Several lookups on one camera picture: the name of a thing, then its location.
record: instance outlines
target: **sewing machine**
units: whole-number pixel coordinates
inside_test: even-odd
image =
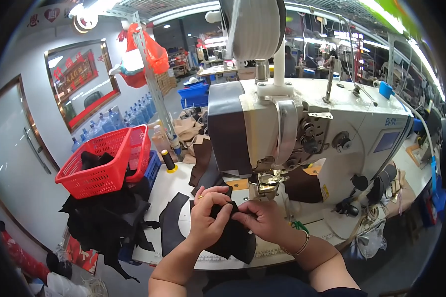
[[[249,177],[257,189],[250,199],[273,199],[285,173],[322,158],[318,178],[324,203],[358,196],[392,159],[413,124],[409,110],[374,87],[285,78],[274,90],[272,82],[212,85],[208,96],[218,168]]]

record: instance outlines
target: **bracelet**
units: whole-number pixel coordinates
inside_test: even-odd
[[[282,249],[283,252],[285,252],[286,254],[291,255],[291,256],[297,256],[300,253],[302,253],[306,249],[307,244],[309,243],[310,235],[309,235],[309,233],[307,233],[306,230],[302,229],[301,231],[303,231],[306,234],[306,242],[304,242],[303,246],[295,254],[291,254],[291,253],[287,252],[285,247],[279,246],[280,249]]]

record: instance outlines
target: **framed sign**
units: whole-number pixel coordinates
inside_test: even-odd
[[[45,52],[53,95],[72,133],[90,116],[119,96],[105,39],[78,42]]]

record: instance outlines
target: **factory floor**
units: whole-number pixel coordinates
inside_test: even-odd
[[[172,118],[177,118],[182,110],[180,96],[177,90],[183,88],[181,80],[177,88],[173,88],[164,98],[167,111]],[[421,272],[427,256],[431,253],[440,234],[441,224],[422,229],[418,239],[413,243],[406,228],[406,216],[396,216],[387,220],[384,237],[387,240],[387,249],[368,260],[346,259],[347,269],[362,290],[370,297],[376,297],[387,291],[395,291],[409,288]],[[125,280],[113,268],[104,265],[104,257],[99,255],[95,277],[100,278],[106,285],[109,297],[119,296],[146,296],[147,282],[153,267],[146,264],[133,266],[121,262],[122,268],[131,276],[136,277],[140,283],[133,279]],[[248,274],[253,277],[261,277],[265,269],[251,269]],[[82,279],[92,276],[83,269],[73,265],[72,281],[81,284]],[[207,284],[207,272],[194,272],[187,284],[187,292],[190,297],[203,296],[202,288]]]

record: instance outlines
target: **blue tape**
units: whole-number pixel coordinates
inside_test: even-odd
[[[431,157],[431,192],[436,192],[436,159]]]

